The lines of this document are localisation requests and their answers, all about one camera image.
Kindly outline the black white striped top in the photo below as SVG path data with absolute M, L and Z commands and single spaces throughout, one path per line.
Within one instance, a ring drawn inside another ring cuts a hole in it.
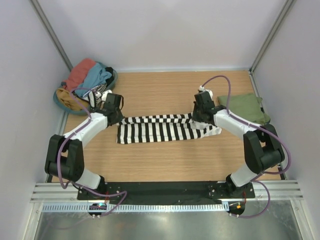
M 202 139 L 221 134 L 222 129 L 197 122 L 192 114 L 125 117 L 117 128 L 116 142 L 122 145 Z

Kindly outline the green motorcycle tank top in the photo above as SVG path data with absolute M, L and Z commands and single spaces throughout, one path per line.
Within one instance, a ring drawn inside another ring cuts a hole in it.
M 268 124 L 271 118 L 262 110 L 262 100 L 254 93 L 231 95 L 229 110 L 247 121 L 260 125 Z

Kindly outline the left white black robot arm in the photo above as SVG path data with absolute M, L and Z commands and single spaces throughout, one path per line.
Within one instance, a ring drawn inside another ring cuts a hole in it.
M 124 97 L 107 90 L 98 105 L 91 110 L 84 108 L 85 121 L 63 135 L 50 138 L 44 170 L 57 177 L 63 189 L 72 184 L 86 190 L 95 200 L 106 196 L 104 177 L 85 167 L 84 148 L 98 133 L 123 120 L 123 106 Z

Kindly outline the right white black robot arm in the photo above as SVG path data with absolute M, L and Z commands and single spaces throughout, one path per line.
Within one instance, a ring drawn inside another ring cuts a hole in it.
M 226 130 L 243 141 L 245 163 L 226 177 L 225 192 L 229 197 L 240 196 L 251 180 L 285 159 L 273 125 L 253 123 L 233 114 L 224 106 L 216 106 L 210 90 L 199 91 L 194 98 L 194 121 Z

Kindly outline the narrow striped garment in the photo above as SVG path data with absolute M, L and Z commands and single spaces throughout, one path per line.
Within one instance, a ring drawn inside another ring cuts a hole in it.
M 87 101 L 89 106 L 94 109 L 102 102 L 102 96 L 106 90 L 107 85 L 100 84 L 87 92 L 84 96 L 84 100 Z

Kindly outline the teal laundry basket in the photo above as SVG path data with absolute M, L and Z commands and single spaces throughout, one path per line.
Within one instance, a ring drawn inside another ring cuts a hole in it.
M 61 82 L 53 101 L 65 112 L 83 116 L 86 114 L 83 108 L 89 110 L 100 104 L 103 93 L 114 88 L 117 78 L 112 67 L 85 58 Z

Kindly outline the teal blue garment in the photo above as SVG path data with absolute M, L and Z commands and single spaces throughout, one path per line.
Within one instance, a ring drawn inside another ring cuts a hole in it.
M 91 89 L 97 89 L 100 92 L 112 89 L 117 78 L 117 72 L 112 67 L 106 66 L 101 62 L 96 62 L 88 71 L 84 82 L 74 92 L 78 97 L 85 98 Z

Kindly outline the red garment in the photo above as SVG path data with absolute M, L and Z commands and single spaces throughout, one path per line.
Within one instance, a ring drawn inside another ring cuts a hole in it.
M 67 91 L 77 88 L 80 84 L 84 83 L 89 70 L 95 65 L 96 62 L 91 58 L 83 59 L 71 70 L 68 78 L 62 82 L 62 87 Z

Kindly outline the mustard yellow garment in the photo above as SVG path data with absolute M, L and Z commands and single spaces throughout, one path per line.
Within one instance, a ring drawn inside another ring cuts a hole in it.
M 83 108 L 88 108 L 89 103 L 81 98 L 77 97 L 75 94 L 70 92 L 64 88 L 58 88 L 55 92 L 58 103 L 62 104 L 63 107 L 66 107 L 71 111 L 82 111 Z

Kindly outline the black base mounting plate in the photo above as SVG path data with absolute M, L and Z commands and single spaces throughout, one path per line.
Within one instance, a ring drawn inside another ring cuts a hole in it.
M 127 191 L 124 205 L 209 205 L 226 199 L 255 198 L 251 183 L 239 190 L 224 181 L 109 182 L 107 195 Z

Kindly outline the aluminium front rail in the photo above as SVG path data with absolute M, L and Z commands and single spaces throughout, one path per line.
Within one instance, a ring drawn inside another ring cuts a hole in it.
M 295 180 L 266 180 L 261 183 L 254 182 L 232 192 L 231 187 L 224 181 L 173 181 L 173 182 L 109 182 L 106 184 L 107 192 L 117 194 L 127 191 L 132 196 L 157 196 L 164 198 L 178 196 L 202 196 L 212 199 L 236 199 L 243 196 L 249 199 L 272 200 L 302 199 L 303 194 Z M 85 200 L 80 192 L 73 186 L 62 189 L 59 183 L 37 183 L 31 195 L 32 202 L 41 201 L 75 201 Z

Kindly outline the left aluminium corner post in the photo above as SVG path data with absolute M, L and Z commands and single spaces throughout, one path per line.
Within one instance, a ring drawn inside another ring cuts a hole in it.
M 67 69 L 69 71 L 72 70 L 73 65 L 67 55 L 67 53 L 65 52 L 58 36 L 55 33 L 54 28 L 52 27 L 49 19 L 47 18 L 41 4 L 39 3 L 38 0 L 30 0 L 29 1 L 30 4 L 32 5 L 36 15 L 38 16 L 40 22 L 42 23 L 42 25 L 45 28 L 45 31 L 47 32 L 49 38 L 51 39 L 53 45 L 55 46 L 56 50 L 58 51 L 60 57 L 62 58 L 63 62 L 65 63 Z

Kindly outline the aluminium corner post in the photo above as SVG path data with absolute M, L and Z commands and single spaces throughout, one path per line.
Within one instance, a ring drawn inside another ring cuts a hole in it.
M 36 15 L 38 16 L 40 22 L 42 23 L 42 25 L 45 28 L 45 31 L 47 32 L 49 38 L 51 39 L 53 45 L 55 46 L 56 50 L 58 51 L 60 57 L 62 58 L 63 62 L 65 63 L 67 69 L 69 71 L 72 70 L 73 65 L 67 55 L 67 53 L 65 52 L 58 36 L 55 33 L 54 28 L 52 27 L 49 19 L 47 18 L 41 4 L 39 3 L 38 0 L 30 0 L 29 1 L 30 4 L 32 5 Z
M 257 56 L 255 57 L 250 69 L 249 73 L 250 75 L 253 75 L 255 70 L 257 69 L 259 63 L 261 62 L 262 58 L 264 57 L 265 53 L 267 52 L 269 46 L 271 45 L 272 41 L 276 37 L 277 33 L 279 32 L 282 24 L 284 23 L 286 17 L 288 16 L 289 12 L 295 5 L 296 0 L 286 0 L 284 2 L 284 5 L 280 9 L 280 12 L 278 13 L 270 31 L 268 32 L 261 48 L 258 51 Z

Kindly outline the right aluminium corner post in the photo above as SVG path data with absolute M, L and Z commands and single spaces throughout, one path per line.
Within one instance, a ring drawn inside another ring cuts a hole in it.
M 277 33 L 279 32 L 282 24 L 284 23 L 286 17 L 288 16 L 289 12 L 295 5 L 296 0 L 286 0 L 284 2 L 284 5 L 280 9 L 280 12 L 278 13 L 270 31 L 268 32 L 261 48 L 258 51 L 257 56 L 255 57 L 250 69 L 249 73 L 250 75 L 253 75 L 255 70 L 257 69 L 259 63 L 261 62 L 262 58 L 264 57 L 265 53 L 267 52 L 269 46 L 271 45 L 272 41 L 276 37 Z

